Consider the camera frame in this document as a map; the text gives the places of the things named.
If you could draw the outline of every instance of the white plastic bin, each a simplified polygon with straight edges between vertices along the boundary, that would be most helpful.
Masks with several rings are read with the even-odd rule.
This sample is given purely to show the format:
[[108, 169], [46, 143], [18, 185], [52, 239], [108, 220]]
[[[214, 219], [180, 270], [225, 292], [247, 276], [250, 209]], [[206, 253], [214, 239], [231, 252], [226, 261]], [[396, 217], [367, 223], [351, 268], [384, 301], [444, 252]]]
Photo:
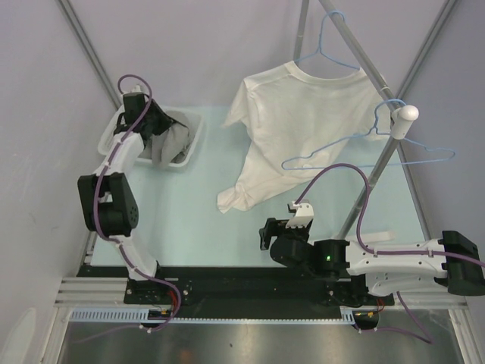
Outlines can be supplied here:
[[[164, 169], [164, 171], [184, 171], [189, 163], [190, 157], [192, 157], [192, 154], [196, 149], [197, 144], [200, 143], [199, 140], [201, 138], [202, 127], [204, 125], [203, 117], [202, 115], [197, 114], [196, 112], [187, 111], [184, 108], [170, 108], [170, 107], [161, 107], [161, 108], [167, 115], [174, 118], [175, 120], [177, 120], [178, 113], [183, 113], [186, 116], [187, 120], [189, 121], [189, 125], [187, 126], [189, 127], [189, 135], [190, 135], [191, 143], [190, 143], [189, 150], [185, 155], [185, 158], [177, 161], [177, 163], [174, 163], [174, 162], [170, 163]], [[113, 144], [113, 132], [114, 132], [114, 129], [116, 128], [118, 115], [122, 112], [124, 112], [123, 105], [118, 109], [118, 111], [116, 111], [114, 116], [111, 118], [108, 126], [106, 127], [105, 131], [101, 136], [101, 139], [99, 140], [98, 152], [102, 155], [107, 155], [111, 148], [111, 145]], [[140, 163], [151, 164], [152, 160], [150, 155], [151, 155], [150, 152], [144, 152], [140, 157], [138, 157], [136, 161]]]

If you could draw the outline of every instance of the clothes hanger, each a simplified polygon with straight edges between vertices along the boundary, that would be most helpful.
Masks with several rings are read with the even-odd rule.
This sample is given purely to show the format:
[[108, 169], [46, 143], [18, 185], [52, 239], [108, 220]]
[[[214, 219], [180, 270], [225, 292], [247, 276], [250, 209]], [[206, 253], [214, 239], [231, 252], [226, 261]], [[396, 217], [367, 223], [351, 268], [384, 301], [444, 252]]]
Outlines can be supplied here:
[[340, 64], [342, 66], [345, 66], [345, 67], [350, 67], [354, 70], [360, 70], [361, 68], [360, 67], [356, 67], [356, 66], [353, 66], [351, 64], [347, 64], [345, 62], [342, 62], [342, 61], [339, 61], [338, 59], [335, 59], [334, 57], [332, 56], [329, 56], [327, 54], [324, 53], [324, 50], [323, 50], [323, 40], [324, 40], [324, 24], [325, 24], [325, 20], [333, 15], [333, 14], [340, 14], [343, 18], [343, 21], [346, 21], [346, 16], [344, 15], [343, 12], [341, 11], [338, 11], [338, 10], [333, 10], [329, 13], [326, 13], [324, 18], [321, 20], [321, 25], [320, 25], [320, 35], [318, 36], [318, 47], [317, 47], [317, 50], [313, 53], [311, 53], [310, 55], [305, 55], [303, 57], [300, 57], [296, 60], [294, 60], [294, 62], [300, 62], [300, 61], [303, 61], [304, 59], [307, 59], [307, 58], [310, 58], [310, 57], [313, 57], [314, 55], [317, 55], [317, 54], [321, 54], [323, 55], [325, 58], [327, 59], [330, 59], [331, 61], [337, 63], [337, 64]]
[[[312, 158], [315, 154], [321, 152], [322, 150], [326, 149], [326, 148], [329, 148], [331, 146], [334, 146], [336, 145], [337, 143], [340, 143], [344, 140], [350, 140], [350, 139], [356, 139], [356, 138], [362, 138], [362, 137], [366, 137], [367, 135], [369, 135], [372, 130], [375, 130], [376, 131], [376, 134], [377, 135], [387, 135], [389, 136], [390, 133], [381, 133], [379, 131], [379, 128], [378, 128], [378, 123], [379, 123], [379, 115], [377, 114], [377, 110], [385, 105], [385, 104], [388, 104], [390, 102], [398, 102], [400, 103], [401, 105], [406, 105], [406, 103], [404, 101], [402, 101], [401, 99], [389, 99], [389, 100], [385, 100], [385, 101], [382, 101], [381, 103], [379, 103], [376, 108], [374, 109], [374, 125], [372, 125], [371, 129], [369, 129], [369, 131], [367, 133], [357, 133], [357, 134], [353, 134], [353, 135], [349, 135], [349, 136], [344, 136], [332, 143], [329, 143], [327, 144], [326, 146], [322, 146], [321, 148], [318, 148], [316, 150], [314, 150], [312, 153], [310, 153], [310, 155], [307, 155], [307, 156], [297, 156], [297, 157], [293, 157], [293, 158], [288, 158], [286, 159], [285, 161], [283, 161], [281, 163], [281, 168], [285, 171], [304, 171], [304, 170], [311, 170], [311, 169], [323, 169], [323, 168], [326, 168], [326, 166], [321, 166], [321, 167], [297, 167], [297, 168], [291, 168], [291, 167], [287, 167], [285, 166], [287, 163], [290, 163], [290, 162], [293, 162], [293, 161], [296, 161], [296, 160], [300, 160], [300, 159], [303, 159], [303, 160], [306, 160], [306, 159], [310, 159]], [[424, 148], [424, 150], [426, 150], [427, 152], [436, 152], [436, 151], [444, 151], [444, 152], [451, 152], [452, 154], [450, 155], [450, 157], [448, 158], [435, 158], [435, 159], [427, 159], [427, 160], [424, 160], [424, 161], [414, 161], [414, 162], [402, 162], [402, 163], [389, 163], [388, 165], [389, 166], [395, 166], [395, 165], [421, 165], [421, 164], [424, 164], [424, 163], [433, 163], [433, 162], [447, 162], [451, 159], [453, 159], [455, 156], [456, 156], [456, 151], [454, 149], [451, 149], [451, 148], [443, 148], [443, 147], [437, 147], [437, 148], [431, 148], [429, 146], [426, 146], [422, 143], [419, 143], [415, 140], [411, 140], [409, 138], [404, 138], [403, 139], [404, 141], [408, 142], [408, 143], [411, 143], [411, 144], [414, 144], [416, 146], [420, 146], [422, 148]], [[371, 167], [374, 167], [374, 165], [359, 165], [360, 168], [371, 168]]]

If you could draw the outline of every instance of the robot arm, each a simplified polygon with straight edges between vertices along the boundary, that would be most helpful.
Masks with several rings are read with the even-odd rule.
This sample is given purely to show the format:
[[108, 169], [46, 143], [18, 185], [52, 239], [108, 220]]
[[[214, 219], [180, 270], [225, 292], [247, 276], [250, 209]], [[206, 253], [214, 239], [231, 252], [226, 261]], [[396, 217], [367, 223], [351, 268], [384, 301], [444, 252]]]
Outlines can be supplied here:
[[[99, 224], [103, 234], [116, 247], [123, 245], [127, 258], [142, 273], [153, 277], [157, 270], [157, 262], [150, 255], [146, 246], [136, 234], [138, 225], [138, 206], [128, 184], [130, 173], [136, 158], [143, 152], [152, 135], [160, 135], [174, 122], [152, 100], [149, 111], [128, 136], [128, 130], [138, 115], [145, 108], [143, 93], [128, 93], [124, 95], [124, 113], [118, 118], [114, 131], [114, 140], [110, 152], [94, 174], [81, 176], [77, 181], [84, 221], [90, 231], [96, 231], [94, 221], [95, 186], [105, 167], [108, 167], [102, 178], [101, 190], [96, 198], [105, 198], [99, 202]], [[133, 269], [128, 267], [130, 278], [145, 280]]]
[[[269, 218], [259, 231], [261, 250], [269, 248], [271, 258], [288, 268], [299, 269], [325, 281], [365, 275], [368, 293], [377, 297], [397, 290], [432, 290], [439, 286], [461, 296], [485, 295], [485, 279], [479, 265], [438, 254], [451, 252], [478, 260], [477, 246], [460, 233], [444, 231], [442, 239], [420, 243], [369, 243], [368, 247], [377, 252], [372, 254], [352, 241], [329, 239], [309, 243], [313, 222], [310, 203], [306, 200], [299, 204], [292, 202], [289, 211], [295, 214], [291, 219]], [[277, 239], [270, 248], [273, 237]], [[411, 250], [422, 250], [423, 254], [378, 253]]]

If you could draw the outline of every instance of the gray frame bar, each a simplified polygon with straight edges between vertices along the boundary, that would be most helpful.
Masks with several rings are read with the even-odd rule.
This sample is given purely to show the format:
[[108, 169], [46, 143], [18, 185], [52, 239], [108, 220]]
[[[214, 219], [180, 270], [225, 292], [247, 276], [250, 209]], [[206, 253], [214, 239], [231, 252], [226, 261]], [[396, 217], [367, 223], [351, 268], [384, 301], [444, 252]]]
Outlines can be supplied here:
[[[330, 13], [331, 11], [336, 10], [330, 0], [319, 0], [319, 1], [327, 13]], [[367, 74], [372, 84], [374, 85], [376, 91], [382, 96], [384, 100], [395, 99], [396, 97], [394, 96], [393, 92], [390, 90], [389, 86], [387, 86], [386, 81], [382, 78], [382, 76], [380, 75], [379, 71], [376, 69], [376, 67], [370, 60], [370, 58], [365, 54], [364, 49], [361, 47], [358, 40], [354, 37], [350, 29], [347, 27], [342, 17], [338, 14], [333, 14], [330, 16], [330, 19], [333, 21], [333, 24], [335, 24], [335, 27], [339, 31], [340, 35], [342, 36], [347, 46], [352, 51], [355, 58], [357, 58], [358, 63], [364, 69], [365, 73]], [[398, 108], [398, 105], [396, 103], [388, 103], [387, 107], [391, 112], [393, 112]], [[384, 146], [384, 149], [380, 154], [379, 159], [377, 160], [377, 163], [374, 169], [371, 172], [371, 175], [369, 176], [369, 184], [371, 185], [371, 192], [374, 189], [377, 181], [379, 180], [382, 172], [384, 171], [384, 168], [387, 166], [387, 163], [389, 162], [391, 156], [396, 151], [396, 148], [398, 147], [398, 145], [399, 145], [399, 141], [394, 139], [392, 136], [390, 136], [389, 140], [386, 143], [386, 146]], [[366, 194], [366, 190], [364, 188], [362, 189], [360, 195], [358, 196], [357, 201], [355, 201], [355, 204], [352, 207], [352, 210], [350, 211], [349, 215], [347, 216], [345, 223], [340, 229], [340, 232], [337, 235], [337, 239], [344, 239], [349, 233], [351, 227], [357, 220], [358, 214], [362, 210], [362, 206], [364, 205], [364, 201], [365, 201], [365, 194]]]
[[305, 25], [306, 25], [306, 18], [308, 14], [309, 4], [310, 4], [310, 0], [302, 0], [302, 10], [300, 11], [300, 20], [298, 22], [298, 32], [296, 34], [295, 51], [293, 53], [293, 60], [295, 61], [296, 65], [298, 65], [299, 63], [298, 60], [302, 56], [303, 36], [305, 35]]
[[[461, 3], [461, 0], [446, 0], [443, 3], [443, 6], [440, 9], [439, 14], [436, 16], [433, 25], [430, 28], [430, 31], [427, 33], [426, 38], [423, 41], [423, 44], [419, 48], [418, 54], [416, 58], [412, 62], [411, 67], [409, 68], [408, 73], [406, 74], [404, 81], [402, 82], [399, 90], [397, 92], [398, 99], [404, 99], [412, 87], [416, 77], [419, 74], [421, 67], [423, 66], [424, 62], [427, 60], [428, 55], [430, 54], [431, 50], [434, 47], [434, 44], [438, 40], [440, 34], [443, 31], [443, 28], [448, 23], [449, 18], [453, 14], [453, 11], [456, 10], [458, 4]], [[405, 150], [402, 148], [402, 144], [399, 144], [398, 147], [399, 158], [402, 162], [407, 162], [408, 159], [405, 155]], [[415, 204], [416, 212], [418, 214], [419, 223], [421, 225], [421, 230], [423, 231], [424, 239], [429, 240], [433, 238], [433, 231], [430, 229], [430, 224], [428, 223], [428, 218], [424, 213], [423, 205], [420, 199], [419, 190], [416, 188], [415, 183], [415, 176], [413, 175], [413, 171], [411, 166], [403, 165], [404, 175], [406, 180], [408, 181], [409, 189], [411, 191], [411, 197]]]
[[113, 104], [114, 108], [118, 110], [121, 106], [120, 96], [118, 95], [117, 90], [114, 88], [113, 83], [109, 79], [109, 76], [106, 73], [106, 70], [103, 67], [101, 61], [99, 60], [95, 49], [92, 47], [91, 41], [84, 31], [83, 25], [81, 24], [78, 16], [76, 15], [73, 5], [70, 3], [69, 0], [56, 0], [56, 2], [58, 3], [59, 8], [61, 9], [67, 22], [73, 30], [74, 35], [79, 41], [81, 48], [84, 51], [84, 54], [89, 60], [89, 63], [94, 68], [96, 76], [98, 76], [99, 80], [101, 81], [101, 85], [105, 89], [105, 92], [108, 94], [111, 103]]

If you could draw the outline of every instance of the gray cloth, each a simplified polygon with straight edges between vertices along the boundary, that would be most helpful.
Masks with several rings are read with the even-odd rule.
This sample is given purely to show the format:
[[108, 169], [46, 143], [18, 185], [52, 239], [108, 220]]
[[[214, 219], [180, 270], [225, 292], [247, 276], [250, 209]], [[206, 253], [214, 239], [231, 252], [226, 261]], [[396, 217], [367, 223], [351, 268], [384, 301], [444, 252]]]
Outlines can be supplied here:
[[170, 116], [177, 122], [162, 135], [152, 137], [152, 163], [159, 168], [184, 160], [190, 145], [189, 120], [185, 114], [172, 111]]

